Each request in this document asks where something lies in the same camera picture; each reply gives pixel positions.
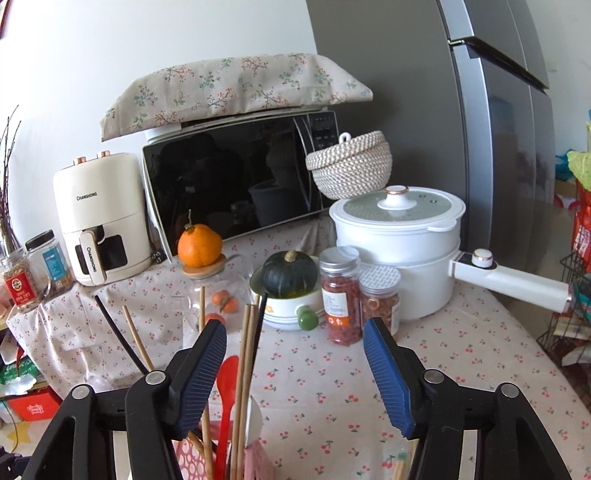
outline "plastic jar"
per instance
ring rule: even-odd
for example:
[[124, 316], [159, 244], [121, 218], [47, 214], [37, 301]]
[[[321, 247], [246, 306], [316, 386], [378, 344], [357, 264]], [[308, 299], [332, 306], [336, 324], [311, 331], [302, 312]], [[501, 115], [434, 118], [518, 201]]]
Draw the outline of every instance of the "plastic jar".
[[392, 335], [398, 332], [400, 319], [400, 272], [390, 265], [370, 265], [359, 277], [361, 288], [362, 326], [380, 317]]
[[43, 289], [35, 282], [24, 248], [1, 259], [0, 268], [2, 280], [20, 313], [30, 312], [41, 303]]
[[322, 299], [329, 340], [349, 346], [361, 340], [359, 252], [354, 247], [332, 247], [319, 256]]
[[48, 230], [25, 243], [33, 275], [38, 283], [50, 282], [46, 294], [52, 299], [67, 292], [74, 285], [74, 275], [53, 230]]

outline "green pumpkin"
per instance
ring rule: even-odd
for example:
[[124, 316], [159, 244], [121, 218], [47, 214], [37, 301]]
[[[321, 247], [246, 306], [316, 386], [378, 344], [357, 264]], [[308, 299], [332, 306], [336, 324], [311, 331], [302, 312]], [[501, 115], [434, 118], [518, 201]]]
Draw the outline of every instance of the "green pumpkin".
[[267, 292], [278, 299], [307, 295], [318, 280], [314, 260], [296, 250], [271, 255], [262, 266], [261, 274]]

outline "lid knob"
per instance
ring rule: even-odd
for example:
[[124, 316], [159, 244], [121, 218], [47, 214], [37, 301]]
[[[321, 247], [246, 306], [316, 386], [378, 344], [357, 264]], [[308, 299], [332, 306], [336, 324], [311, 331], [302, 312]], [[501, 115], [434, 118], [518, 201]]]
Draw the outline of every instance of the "lid knob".
[[383, 210], [409, 210], [417, 204], [416, 200], [408, 198], [408, 187], [403, 185], [392, 185], [384, 191], [386, 198], [378, 202], [378, 207]]

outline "metal bolt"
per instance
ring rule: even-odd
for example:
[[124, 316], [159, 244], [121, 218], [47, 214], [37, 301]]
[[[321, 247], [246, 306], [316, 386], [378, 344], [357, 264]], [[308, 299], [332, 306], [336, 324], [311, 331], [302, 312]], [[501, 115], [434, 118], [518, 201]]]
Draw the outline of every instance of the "metal bolt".
[[427, 370], [423, 374], [423, 378], [432, 384], [439, 384], [443, 382], [443, 374], [439, 370], [435, 370], [434, 368]]
[[160, 370], [155, 370], [146, 375], [146, 383], [148, 385], [158, 385], [166, 380], [166, 374]]
[[506, 397], [515, 398], [519, 395], [519, 388], [512, 383], [506, 383], [501, 387], [501, 393]]
[[90, 388], [88, 388], [86, 385], [78, 385], [73, 391], [72, 391], [72, 397], [74, 397], [76, 400], [82, 400], [83, 398], [86, 398], [90, 393]]

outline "black lid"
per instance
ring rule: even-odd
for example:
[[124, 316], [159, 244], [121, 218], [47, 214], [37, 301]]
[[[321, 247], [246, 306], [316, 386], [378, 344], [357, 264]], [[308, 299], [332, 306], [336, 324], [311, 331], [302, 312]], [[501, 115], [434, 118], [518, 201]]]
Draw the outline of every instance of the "black lid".
[[50, 242], [54, 238], [55, 235], [53, 235], [53, 230], [48, 230], [47, 232], [40, 233], [39, 235], [34, 236], [29, 241], [27, 241], [25, 243], [25, 248], [27, 249], [27, 252], [30, 252], [31, 250], [34, 250], [37, 247]]

